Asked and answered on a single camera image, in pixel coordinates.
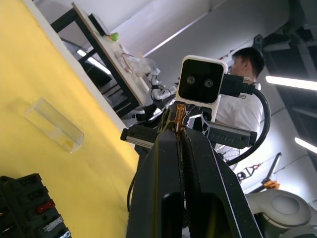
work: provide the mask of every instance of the table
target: table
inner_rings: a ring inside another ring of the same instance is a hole
[[[115,57],[116,44],[112,44],[108,39],[101,36],[93,23],[88,18],[88,14],[75,3],[73,8],[51,24],[52,28],[59,32],[75,21],[85,37],[88,39],[93,49],[89,51],[81,61],[86,61],[93,54],[97,53],[105,66],[127,96],[127,99],[115,106],[113,109],[122,117],[139,105],[146,102],[149,88],[140,77],[126,72]]]
[[[39,173],[74,238],[124,237],[138,155],[118,116],[31,0],[0,1],[0,39],[0,175]],[[40,97],[84,132],[82,148],[69,154],[23,117]]]

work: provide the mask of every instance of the fluorescent light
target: fluorescent light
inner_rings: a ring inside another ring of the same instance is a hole
[[[301,140],[301,139],[299,139],[297,137],[295,137],[295,142],[297,144],[305,147],[306,149],[311,150],[311,151],[313,151],[313,152],[315,152],[317,154],[317,147],[315,147],[315,146],[313,146],[313,145],[311,145],[311,144],[309,144],[309,143],[307,143],[307,142],[305,142],[305,141],[303,141],[303,140]]]
[[[78,50],[77,51],[77,54],[79,54],[80,56],[85,56],[86,53],[83,52],[82,50]],[[89,57],[88,59],[88,62],[92,63],[94,66],[96,66],[97,68],[101,69],[103,72],[105,72],[106,74],[111,74],[110,70],[107,69],[106,67],[104,67],[101,63],[99,63],[97,60],[95,60],[94,58],[92,57]]]
[[[280,77],[273,77],[273,76],[267,76],[265,78],[268,83],[274,83],[279,85],[285,85],[290,87],[304,88],[304,89],[317,91],[317,82],[292,79],[292,78],[280,78]]]

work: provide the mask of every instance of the transparent acrylic block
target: transparent acrylic block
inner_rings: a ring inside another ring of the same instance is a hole
[[[84,142],[84,133],[43,98],[31,106],[24,117],[70,153]]]

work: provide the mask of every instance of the yellow tablecloth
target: yellow tablecloth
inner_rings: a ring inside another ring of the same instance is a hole
[[[44,97],[85,134],[73,154],[23,114]],[[74,238],[124,237],[133,148],[21,0],[0,0],[0,175],[39,173]]]

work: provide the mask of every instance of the man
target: man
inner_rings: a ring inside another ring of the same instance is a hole
[[[249,47],[237,51],[232,57],[234,65],[230,73],[249,77],[252,80],[250,83],[255,84],[265,65],[262,54],[257,49]],[[259,133],[262,113],[262,104],[255,95],[247,95],[246,99],[222,95],[216,122]],[[225,159],[230,160],[233,159],[233,156],[229,158],[229,154],[235,154],[235,157],[237,157],[239,150],[225,146],[219,149],[218,153],[222,154]]]

